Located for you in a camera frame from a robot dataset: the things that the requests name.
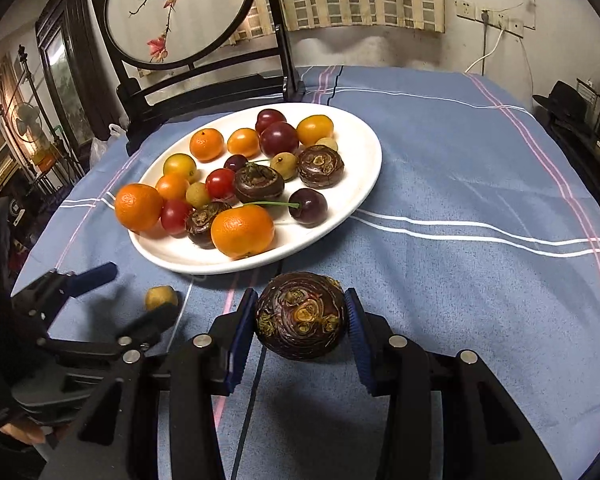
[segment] black hat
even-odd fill
[[[578,132],[590,137],[595,135],[593,129],[584,122],[586,100],[572,86],[558,81],[548,97],[534,95],[533,99],[555,115],[558,120],[572,126]]]

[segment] metal pin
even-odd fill
[[[138,350],[129,350],[128,352],[125,352],[125,354],[122,356],[122,360],[126,364],[131,365],[137,362],[141,355],[142,354]]]
[[[467,365],[474,365],[478,362],[478,355],[471,350],[462,350],[460,359],[462,359],[462,361],[464,361]]]
[[[407,338],[405,338],[403,335],[392,335],[389,337],[389,344],[393,348],[404,348],[407,343]]]
[[[211,339],[211,336],[208,334],[200,334],[193,338],[193,345],[197,346],[198,348],[204,348],[209,346],[211,341],[213,341],[213,339]]]

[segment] oval plate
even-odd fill
[[[316,242],[346,220],[365,200],[380,174],[382,150],[380,141],[368,124],[349,112],[311,103],[281,103],[241,110],[205,124],[199,129],[216,128],[226,141],[235,130],[252,128],[256,123],[257,114],[264,108],[279,110],[293,126],[297,126],[305,117],[315,114],[327,115],[333,121],[334,139],[345,164],[345,174],[337,185],[319,190],[329,203],[327,219],[318,226],[307,228],[295,222],[286,207],[269,207],[268,211],[275,223],[275,238],[270,249],[240,260],[232,260],[217,249],[201,249],[186,235],[171,237],[163,231],[159,223],[151,231],[139,235],[129,231],[131,242],[147,260],[184,274],[224,274],[254,269],[290,256]],[[162,166],[168,156],[174,153],[190,153],[189,139],[193,133],[187,134],[163,152],[144,173],[140,183],[155,186],[162,176]],[[200,162],[197,166],[200,181],[204,182],[211,171],[222,168],[229,156],[230,154],[225,152],[216,160]],[[305,186],[299,177],[287,182],[281,200],[286,201],[291,193],[301,187]]]

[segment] cherry stem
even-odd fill
[[[295,209],[300,207],[300,204],[290,202],[249,202],[250,205],[286,205]]]

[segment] wall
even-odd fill
[[[524,0],[468,0],[478,6],[492,9],[513,7]],[[8,52],[12,59],[19,42],[24,42],[35,72],[40,59],[35,48],[33,23],[47,0],[16,0],[0,22],[0,58]],[[555,81],[571,85],[576,78],[591,79],[600,89],[600,19],[586,0],[536,0],[534,12],[528,6],[510,11],[526,25],[524,45],[532,71],[531,76],[520,41],[509,34],[502,38],[496,53],[486,61],[486,76],[511,92],[523,104],[531,107],[531,93],[548,94]],[[464,71],[481,56],[482,25],[458,18],[454,0],[446,0],[446,33],[436,34],[420,30],[394,27],[340,27],[301,30],[291,35],[295,63],[308,65],[371,65],[406,66],[425,70]],[[93,9],[91,21],[95,23]],[[489,28],[489,49],[496,41],[497,30]],[[103,59],[108,83],[118,84],[104,49],[99,31],[98,48]],[[254,40],[248,46],[227,47],[234,50],[250,49],[267,44],[272,38]],[[269,68],[259,63],[253,72]],[[474,72],[479,71],[476,65]],[[42,81],[42,70],[36,76]],[[48,100],[48,91],[42,83],[41,94]]]

